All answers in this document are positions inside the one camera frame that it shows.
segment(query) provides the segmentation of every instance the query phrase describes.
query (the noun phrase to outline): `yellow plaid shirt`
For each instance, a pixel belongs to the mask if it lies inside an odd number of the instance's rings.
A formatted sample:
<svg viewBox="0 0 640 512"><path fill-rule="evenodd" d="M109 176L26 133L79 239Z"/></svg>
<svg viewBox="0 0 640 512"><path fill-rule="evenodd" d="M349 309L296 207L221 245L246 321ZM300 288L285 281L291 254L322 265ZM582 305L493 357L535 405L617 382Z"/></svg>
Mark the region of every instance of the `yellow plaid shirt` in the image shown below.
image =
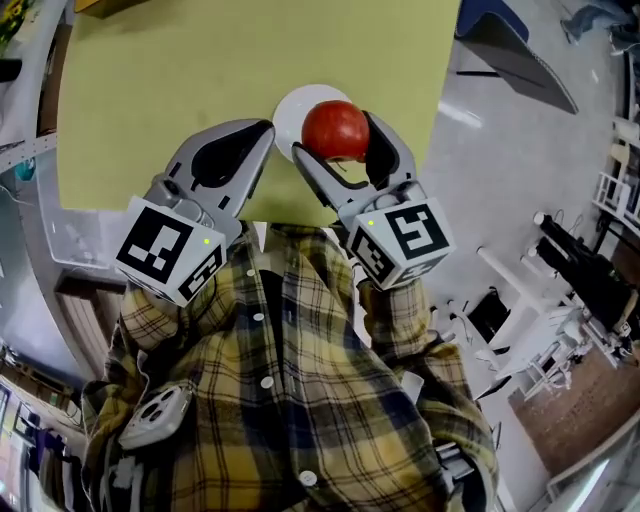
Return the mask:
<svg viewBox="0 0 640 512"><path fill-rule="evenodd" d="M194 393L180 429L133 452L145 468L140 510L462 510L434 450L447 442L473 461L491 502L490 430L457 348L428 330L420 280L384 292L360 284L368 348L353 330L352 270L340 250L320 229L271 236L285 260L281 318L270 318L249 234L188 308L163 312L127 291L104 380L83 393L94 508L103 508L105 468L127 455L117 435L176 384ZM273 322L282 324L281 365ZM415 405L400 387L407 370L425 380ZM265 376L274 379L267 389ZM314 485L300 485L304 471Z"/></svg>

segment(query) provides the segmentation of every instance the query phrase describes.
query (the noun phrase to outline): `white cable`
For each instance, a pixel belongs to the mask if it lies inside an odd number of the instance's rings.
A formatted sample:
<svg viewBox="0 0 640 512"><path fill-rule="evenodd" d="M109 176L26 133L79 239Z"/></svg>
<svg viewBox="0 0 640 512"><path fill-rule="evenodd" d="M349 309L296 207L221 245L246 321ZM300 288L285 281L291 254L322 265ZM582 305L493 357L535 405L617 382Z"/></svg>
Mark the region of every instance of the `white cable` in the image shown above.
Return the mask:
<svg viewBox="0 0 640 512"><path fill-rule="evenodd" d="M460 321L462 322L462 328L464 329L464 337L467 338L467 343L469 344L469 346L473 346L473 341L471 340L471 337L469 336L469 333L467 332L467 324L464 321L464 318L462 318L461 316L456 315L456 318L459 318Z"/></svg>
<svg viewBox="0 0 640 512"><path fill-rule="evenodd" d="M88 274L95 274L95 272L98 269L90 268L90 267L78 267L78 266L76 266L76 267L73 267L72 269L67 269L65 267L65 270L67 270L69 274L71 274L73 272L77 272L78 270L81 270L82 272L87 272Z"/></svg>
<svg viewBox="0 0 640 512"><path fill-rule="evenodd" d="M9 194L9 197L11 198L12 201L16 202L16 203L20 203L20 204L26 204L27 206L34 206L35 204L33 203L27 203L26 201L20 201L20 199L13 197L13 194L11 193L11 191L5 187L4 185L0 185L0 189L4 190L7 194Z"/></svg>

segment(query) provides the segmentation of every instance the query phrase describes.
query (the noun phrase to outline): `white floor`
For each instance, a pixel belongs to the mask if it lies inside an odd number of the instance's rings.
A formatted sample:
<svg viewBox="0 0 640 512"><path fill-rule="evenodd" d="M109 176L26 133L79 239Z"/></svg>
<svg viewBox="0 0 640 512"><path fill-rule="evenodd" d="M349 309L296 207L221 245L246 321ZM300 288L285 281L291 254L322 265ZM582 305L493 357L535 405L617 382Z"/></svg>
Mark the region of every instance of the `white floor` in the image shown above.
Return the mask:
<svg viewBox="0 0 640 512"><path fill-rule="evenodd" d="M591 206L598 174L607 169L611 121L622 83L620 57L611 57L606 33L594 30L569 46L561 17L583 2L506 0L530 31L529 45L572 94L580 112L571 116L513 92L491 78L458 77L456 70L486 69L460 46L454 48L421 181L437 197L453 229L457 250L424 278L433 302L469 300L469 310L489 286L505 283L476 254L485 246L513 270L539 237L538 211L564 210L565 228L584 220L577 233L591 240L597 211ZM513 389L482 400L491 425L502 422L498 451L512 503L525 511L549 478L507 402Z"/></svg>

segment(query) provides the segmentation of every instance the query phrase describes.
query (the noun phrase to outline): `yellow-green board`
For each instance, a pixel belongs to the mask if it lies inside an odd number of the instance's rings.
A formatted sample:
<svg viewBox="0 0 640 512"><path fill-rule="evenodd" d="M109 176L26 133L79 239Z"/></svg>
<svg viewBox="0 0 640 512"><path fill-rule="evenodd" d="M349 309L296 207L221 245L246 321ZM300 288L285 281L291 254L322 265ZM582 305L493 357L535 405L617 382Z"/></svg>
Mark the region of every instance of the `yellow-green board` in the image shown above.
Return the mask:
<svg viewBox="0 0 640 512"><path fill-rule="evenodd" d="M62 206L124 210L188 136L271 119L312 83L384 119L420 166L457 12L455 0L149 0L105 20L78 15L59 102ZM335 219L275 147L241 217Z"/></svg>

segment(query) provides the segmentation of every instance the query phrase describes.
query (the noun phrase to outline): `white plate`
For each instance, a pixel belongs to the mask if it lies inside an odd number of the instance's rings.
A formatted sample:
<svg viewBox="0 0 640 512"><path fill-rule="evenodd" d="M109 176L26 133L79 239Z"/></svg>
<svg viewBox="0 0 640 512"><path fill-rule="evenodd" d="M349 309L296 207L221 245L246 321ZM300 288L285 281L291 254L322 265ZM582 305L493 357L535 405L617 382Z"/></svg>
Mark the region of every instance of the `white plate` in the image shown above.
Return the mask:
<svg viewBox="0 0 640 512"><path fill-rule="evenodd" d="M287 94L273 113L276 127L276 146L291 162L291 146L300 142L302 125L309 111L322 101L342 100L351 103L347 95L329 85L313 84L294 89Z"/></svg>

